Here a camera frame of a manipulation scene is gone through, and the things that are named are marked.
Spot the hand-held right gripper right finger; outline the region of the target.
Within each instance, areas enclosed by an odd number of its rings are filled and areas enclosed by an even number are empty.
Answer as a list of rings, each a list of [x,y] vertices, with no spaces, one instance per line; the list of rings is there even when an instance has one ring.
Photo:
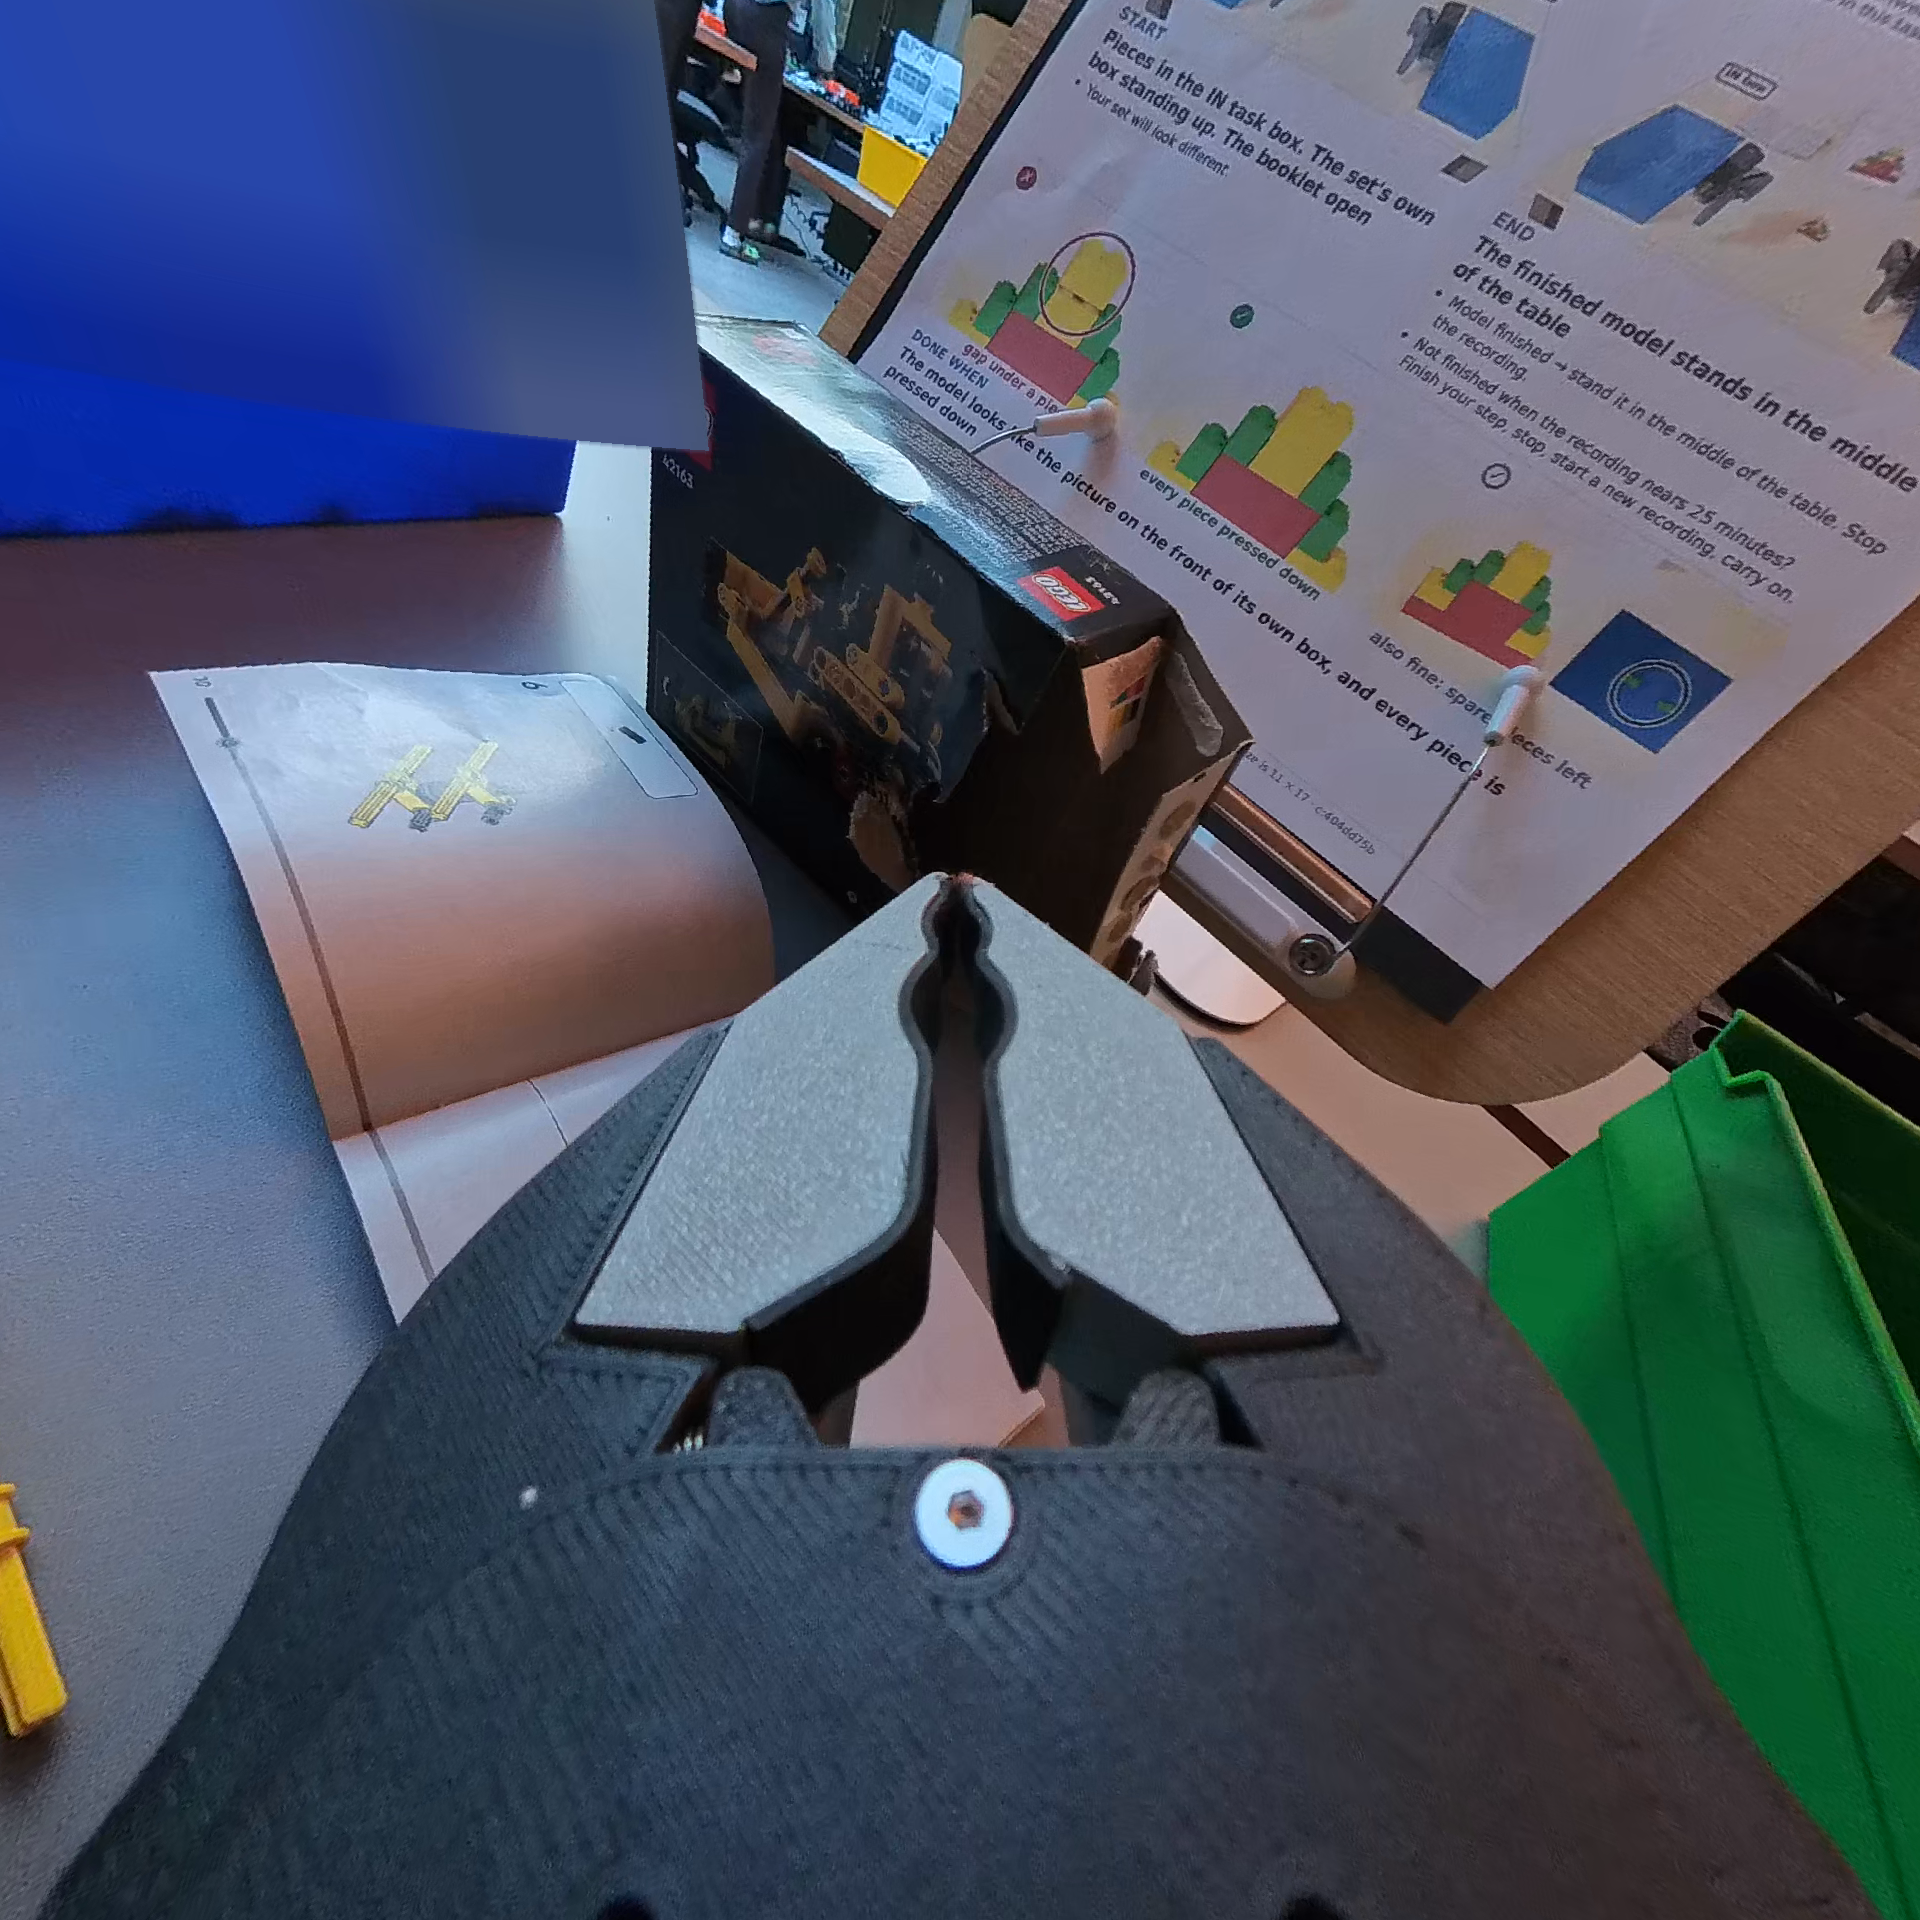
[[[1329,1341],[1339,1314],[1185,1030],[986,880],[950,885],[993,1317],[1021,1385]]]

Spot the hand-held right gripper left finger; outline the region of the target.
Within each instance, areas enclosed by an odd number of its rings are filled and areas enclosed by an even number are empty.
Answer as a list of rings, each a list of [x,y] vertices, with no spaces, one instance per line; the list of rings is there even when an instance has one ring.
[[[809,1413],[914,1336],[948,893],[923,878],[730,1024],[598,1257],[580,1336],[774,1369]]]

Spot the black toy set box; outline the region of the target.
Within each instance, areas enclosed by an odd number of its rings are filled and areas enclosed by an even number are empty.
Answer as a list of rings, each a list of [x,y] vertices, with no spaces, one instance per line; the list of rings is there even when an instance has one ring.
[[[971,873],[1116,969],[1250,738],[1180,614],[802,326],[695,325],[649,714],[858,915]]]

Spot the open instruction booklet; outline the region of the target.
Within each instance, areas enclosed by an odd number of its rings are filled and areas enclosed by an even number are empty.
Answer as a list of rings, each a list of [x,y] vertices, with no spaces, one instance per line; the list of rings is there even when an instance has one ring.
[[[914,1336],[820,1413],[762,1365],[580,1336],[641,1174],[778,987],[734,821],[595,676],[359,664],[154,676],[262,929],[379,1278],[412,1313],[321,1465],[518,1481],[644,1462],[757,1394],[754,1444],[996,1449],[1037,1394],[938,1234]],[[950,896],[942,913],[945,985]],[[945,1040],[946,1008],[940,1005]],[[950,1158],[930,1131],[938,1184]]]

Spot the wooden sheet stand board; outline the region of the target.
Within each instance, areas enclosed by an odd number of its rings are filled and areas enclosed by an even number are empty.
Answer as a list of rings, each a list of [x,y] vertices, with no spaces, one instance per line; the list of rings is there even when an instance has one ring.
[[[1023,5],[823,325],[834,352],[858,360],[873,347],[930,235],[1081,8]],[[1461,1002],[1447,1021],[1364,964],[1345,997],[1309,997],[1306,985],[1318,981],[1295,981],[1281,952],[1257,939],[1250,906],[1218,906],[1181,866],[1161,892],[1369,1072],[1474,1107],[1559,1097],[1654,1042],[1915,822],[1915,708],[1913,600],[1505,982]],[[1314,908],[1354,893],[1234,786],[1220,786],[1199,826],[1238,832]]]

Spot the green plastic bin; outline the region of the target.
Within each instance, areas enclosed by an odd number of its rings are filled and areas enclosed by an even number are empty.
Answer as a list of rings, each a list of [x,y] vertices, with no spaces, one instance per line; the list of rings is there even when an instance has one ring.
[[[1490,1216],[1487,1282],[1747,1733],[1915,1916],[1915,1125],[1738,1014]]]

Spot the printed instruction sheet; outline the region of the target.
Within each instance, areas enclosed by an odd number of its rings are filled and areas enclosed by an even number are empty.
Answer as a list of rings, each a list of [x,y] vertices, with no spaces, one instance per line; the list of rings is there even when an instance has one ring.
[[[1498,985],[1915,601],[1915,5],[1081,5],[858,333]]]

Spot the blue plastic bin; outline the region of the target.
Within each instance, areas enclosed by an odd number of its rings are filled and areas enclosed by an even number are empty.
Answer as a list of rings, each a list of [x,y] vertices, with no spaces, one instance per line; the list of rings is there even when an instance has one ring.
[[[3,364],[3,538],[555,515],[573,442]]]

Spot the yellow toy beam piece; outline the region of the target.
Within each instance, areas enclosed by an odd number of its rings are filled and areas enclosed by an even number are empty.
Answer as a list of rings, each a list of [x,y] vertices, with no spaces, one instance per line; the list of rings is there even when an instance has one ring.
[[[0,1498],[3,1714],[6,1738],[26,1738],[65,1713],[66,1685],[27,1569],[33,1532],[17,1517],[11,1481],[3,1481]]]

